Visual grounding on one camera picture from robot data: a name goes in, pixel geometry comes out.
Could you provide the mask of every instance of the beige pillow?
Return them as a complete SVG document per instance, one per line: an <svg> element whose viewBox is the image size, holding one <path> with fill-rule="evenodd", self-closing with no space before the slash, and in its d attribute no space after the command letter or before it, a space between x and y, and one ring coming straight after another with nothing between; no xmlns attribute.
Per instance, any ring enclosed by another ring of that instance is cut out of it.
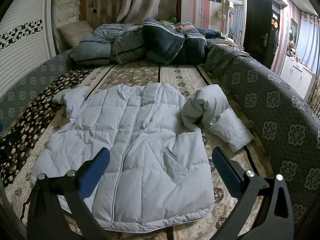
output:
<svg viewBox="0 0 320 240"><path fill-rule="evenodd" d="M58 28L63 40L72 48L76 47L84 36L90 35L93 28L87 21L69 23Z"/></svg>

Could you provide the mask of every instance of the cabinet door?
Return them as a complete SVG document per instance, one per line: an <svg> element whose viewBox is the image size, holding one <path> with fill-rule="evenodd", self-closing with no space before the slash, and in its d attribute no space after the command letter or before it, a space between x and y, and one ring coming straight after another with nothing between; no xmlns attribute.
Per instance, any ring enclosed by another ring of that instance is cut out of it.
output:
<svg viewBox="0 0 320 240"><path fill-rule="evenodd" d="M287 83L294 90L297 90L297 87L301 81L301 78L302 78L302 72L293 66Z"/></svg>
<svg viewBox="0 0 320 240"><path fill-rule="evenodd" d="M284 65L283 65L283 68L282 68L282 71L281 71L281 74L280 74L280 77L286 81L288 83L288 80L290 78L290 75L291 75L291 71L292 71L292 64L291 64L291 60L289 59L285 59L284 61Z"/></svg>
<svg viewBox="0 0 320 240"><path fill-rule="evenodd" d="M296 89L296 91L302 98L305 98L308 92L312 77L313 77L312 73L310 73L308 70L306 69L302 70L302 76Z"/></svg>

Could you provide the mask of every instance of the silver screw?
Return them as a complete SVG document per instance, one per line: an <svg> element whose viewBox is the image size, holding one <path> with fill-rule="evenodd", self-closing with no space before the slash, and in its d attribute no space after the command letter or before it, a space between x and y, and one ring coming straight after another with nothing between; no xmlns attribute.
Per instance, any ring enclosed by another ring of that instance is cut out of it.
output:
<svg viewBox="0 0 320 240"><path fill-rule="evenodd" d="M277 180L283 180L283 176L281 174L277 174L276 178Z"/></svg>
<svg viewBox="0 0 320 240"><path fill-rule="evenodd" d="M75 176L75 174L76 174L76 171L74 171L74 170L70 170L67 172L68 177L73 177L73 176Z"/></svg>
<svg viewBox="0 0 320 240"><path fill-rule="evenodd" d="M39 176L38 176L39 180L43 180L44 178L45 178L45 174L44 173L39 174Z"/></svg>
<svg viewBox="0 0 320 240"><path fill-rule="evenodd" d="M248 177L253 177L255 174L253 171L248 170L245 174L247 174Z"/></svg>

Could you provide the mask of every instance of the bed cover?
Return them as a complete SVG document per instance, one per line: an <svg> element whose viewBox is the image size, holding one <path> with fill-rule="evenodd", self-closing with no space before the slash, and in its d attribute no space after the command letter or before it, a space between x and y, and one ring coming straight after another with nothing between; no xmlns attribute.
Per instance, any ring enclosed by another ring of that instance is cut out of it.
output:
<svg viewBox="0 0 320 240"><path fill-rule="evenodd" d="M258 136L252 128L252 121L249 121L241 108L236 103L236 98L223 87L223 84L214 79L209 73L205 72L201 66L191 65L169 65L160 66L146 60L139 60L126 65L108 65L99 67L76 67L55 80L47 87L34 101L26 108L20 119L12 124L11 130L20 130L22 141L17 149L13 149L12 154L19 154L18 162L14 167L15 173L10 171L10 176L4 178L4 186L8 200L20 218L27 225L28 208L30 202L30 192L32 184L30 181L31 168L39 154L47 147L51 135L64 126L67 122L65 107L57 105L51 101L53 95L58 91L67 88L74 88L78 85L89 86L88 96L95 94L103 89L124 83L129 86L146 85L151 82L165 82L179 90L183 96L188 98L197 89L209 84L219 84L228 101L255 136L247 148L249 149L253 161L258 169L260 176L273 177L273 171L266 157L265 150ZM136 239L136 240L208 240L219 229L226 220L237 199L232 198L220 178L211 160L213 148L219 146L232 160L236 160L245 169L251 169L250 162L244 149L232 153L227 143L212 135L200 126L203 134L203 142L211 165L212 183L215 198L215 205L207 216L199 221L190 222L173 227L163 228L147 234L130 234L121 232L110 232L108 235L112 239ZM251 215L247 219L240 234L247 232L259 210L262 197L258 197ZM77 233L81 233L76 221L70 215L66 215L70 228Z"/></svg>

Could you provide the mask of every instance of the mirror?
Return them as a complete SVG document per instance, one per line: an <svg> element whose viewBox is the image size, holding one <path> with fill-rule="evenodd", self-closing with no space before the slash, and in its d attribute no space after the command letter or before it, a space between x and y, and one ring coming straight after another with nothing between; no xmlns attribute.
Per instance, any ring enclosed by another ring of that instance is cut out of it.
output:
<svg viewBox="0 0 320 240"><path fill-rule="evenodd" d="M227 29L228 37L238 46L243 46L246 4L245 0L227 1Z"/></svg>

